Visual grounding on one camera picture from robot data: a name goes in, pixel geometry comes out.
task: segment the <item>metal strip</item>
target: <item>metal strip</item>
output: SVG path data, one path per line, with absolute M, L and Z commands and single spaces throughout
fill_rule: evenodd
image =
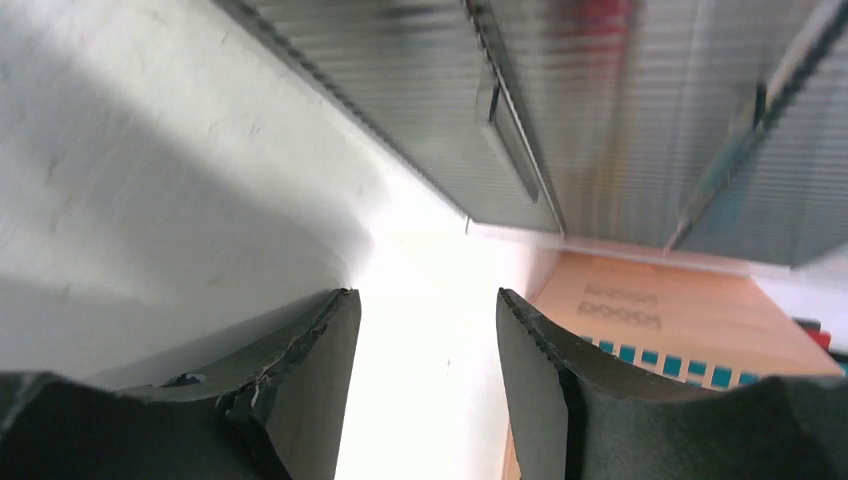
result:
M 695 184 L 664 251 L 676 248 L 692 230 L 739 168 L 766 140 L 819 63 L 828 56 L 848 23 L 848 0 L 824 1 L 810 15 L 776 72 L 768 82 L 762 120 L 743 133 L 731 135 Z
M 474 28 L 474 31 L 477 34 L 477 40 L 478 40 L 478 42 L 480 42 L 480 46 L 482 47 L 483 52 L 486 55 L 486 58 L 488 59 L 489 63 L 492 64 L 492 66 L 494 68 L 494 73 L 495 73 L 495 76 L 497 78 L 498 83 L 500 83 L 500 85 L 502 85 L 502 86 L 508 85 L 505 78 L 504 78 L 504 73 L 503 73 L 504 66 L 501 65 L 500 62 L 497 61 L 497 58 L 495 56 L 495 52 L 492 51 L 493 49 L 490 47 L 489 41 L 482 34 L 482 26 L 479 23 L 477 13 L 475 13 L 479 10 L 479 8 L 473 7 L 472 5 L 470 5 L 469 0 L 461 0 L 461 3 L 463 5 L 463 7 L 465 8 L 465 13 L 466 13 L 466 15 L 468 15 L 468 19 L 471 22 L 471 26 Z M 512 116 L 515 119 L 516 126 L 518 127 L 518 131 L 521 134 L 521 140 L 524 143 L 524 147 L 527 150 L 527 154 L 528 154 L 528 157 L 529 157 L 529 160 L 530 160 L 530 164 L 533 167 L 533 172 L 535 173 L 536 179 L 539 181 L 539 184 L 542 187 L 542 193 L 545 194 L 545 200 L 547 201 L 548 206 L 551 209 L 551 214 L 553 215 L 554 220 L 557 223 L 557 227 L 559 228 L 559 232 L 564 237 L 565 235 L 567 235 L 568 229 L 567 229 L 566 224 L 565 224 L 565 219 L 564 219 L 564 216 L 562 214 L 562 210 L 560 210 L 559 204 L 556 201 L 554 201 L 553 194 L 551 193 L 553 189 L 549 186 L 548 182 L 546 181 L 546 177 L 544 176 L 541 168 L 539 167 L 539 162 L 536 158 L 535 149 L 533 148 L 533 144 L 530 141 L 530 137 L 528 136 L 527 129 L 525 128 L 523 122 L 521 121 L 522 115 L 519 114 L 519 110 L 518 110 L 519 107 L 517 107 L 516 102 L 513 99 L 513 96 L 511 95 L 508 88 L 503 88 L 503 94 L 504 94 L 504 100 L 506 100 L 506 103 L 509 106 L 510 112 L 512 113 Z
M 534 174 L 531 171 L 527 171 L 527 168 L 521 168 L 523 165 L 519 165 L 518 163 L 520 161 L 529 163 L 527 162 L 527 158 L 529 158 L 530 153 L 526 151 L 525 144 L 523 143 L 521 143 L 520 148 L 525 149 L 524 152 L 510 151 L 503 137 L 503 132 L 497 125 L 498 108 L 504 108 L 503 106 L 499 107 L 502 94 L 503 86 L 499 85 L 495 80 L 492 65 L 487 63 L 483 66 L 480 88 L 477 92 L 475 112 L 477 125 L 480 127 L 480 133 L 486 139 L 498 163 L 501 164 L 504 171 L 513 183 L 515 183 L 516 188 L 521 192 L 522 198 L 530 204 L 535 204 L 539 201 L 538 179 L 534 178 Z M 520 127 L 518 127 L 512 112 L 508 114 L 508 121 L 512 122 L 514 130 L 520 132 Z

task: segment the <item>corrugated metal panel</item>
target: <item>corrugated metal panel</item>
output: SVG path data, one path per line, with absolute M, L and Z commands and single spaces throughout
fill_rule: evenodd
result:
M 661 247 L 815 2 L 488 3 L 569 233 Z
M 765 145 L 682 249 L 802 265 L 848 241 L 848 40 L 799 93 Z
M 556 231 L 475 119 L 485 57 L 456 0 L 219 0 L 282 46 L 478 222 Z

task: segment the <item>white wall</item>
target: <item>white wall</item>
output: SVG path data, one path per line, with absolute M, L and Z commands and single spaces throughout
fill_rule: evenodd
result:
M 0 2 L 0 366 L 156 383 L 352 285 L 338 478 L 492 479 L 495 292 L 464 221 L 207 2 Z

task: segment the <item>cardboard box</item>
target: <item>cardboard box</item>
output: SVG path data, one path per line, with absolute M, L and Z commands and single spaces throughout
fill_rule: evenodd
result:
M 624 361 L 705 388 L 843 375 L 746 277 L 565 253 L 531 303 Z M 520 478 L 511 432 L 503 478 Z

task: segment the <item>red object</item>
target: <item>red object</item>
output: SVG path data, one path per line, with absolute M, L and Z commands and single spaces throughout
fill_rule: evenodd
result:
M 807 335 L 810 336 L 816 343 L 819 344 L 820 347 L 824 349 L 824 351 L 828 351 L 830 349 L 830 333 L 828 332 L 816 332 L 814 330 L 804 330 L 807 332 Z

